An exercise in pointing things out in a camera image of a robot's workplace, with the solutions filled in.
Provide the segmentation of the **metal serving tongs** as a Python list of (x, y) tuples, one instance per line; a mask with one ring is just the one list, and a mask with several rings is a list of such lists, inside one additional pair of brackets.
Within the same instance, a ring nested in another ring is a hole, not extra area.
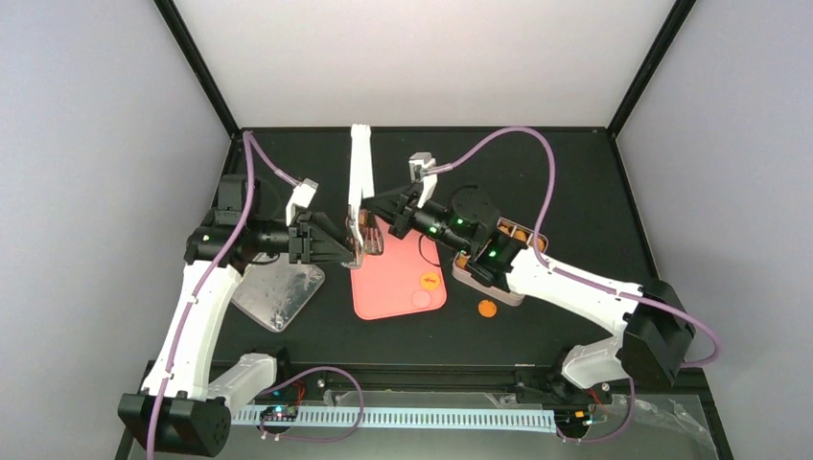
[(370, 125), (353, 124), (350, 134), (347, 230), (354, 259), (345, 266), (349, 269), (359, 269), (365, 256), (383, 254), (384, 243), (375, 216), (361, 207), (365, 198), (375, 194), (372, 129)]

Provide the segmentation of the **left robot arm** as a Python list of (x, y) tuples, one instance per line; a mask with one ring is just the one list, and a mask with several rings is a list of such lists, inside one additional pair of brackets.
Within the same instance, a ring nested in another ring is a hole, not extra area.
[(138, 392), (119, 402), (120, 420), (148, 458), (217, 456), (234, 413), (277, 381), (279, 356), (248, 353), (216, 379), (211, 364), (225, 313), (258, 255), (307, 265), (352, 260), (330, 219), (308, 208), (317, 188), (310, 179), (295, 183), (285, 217), (265, 219), (260, 180), (221, 178), (213, 206), (186, 241), (182, 288), (159, 356)]

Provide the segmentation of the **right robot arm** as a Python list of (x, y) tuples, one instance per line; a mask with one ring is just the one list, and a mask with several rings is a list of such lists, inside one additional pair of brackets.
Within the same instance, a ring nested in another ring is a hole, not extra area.
[(415, 231), (466, 257), (476, 286), (543, 300), (609, 333), (573, 347), (548, 371), (546, 388), (554, 399), (568, 402), (612, 380), (673, 386), (695, 329), (671, 285), (620, 282), (540, 255), (538, 238), (521, 241), (499, 229), (499, 209), (477, 185), (458, 188), (446, 204), (422, 194), (422, 185), (413, 183), (364, 197), (360, 207), (398, 239)]

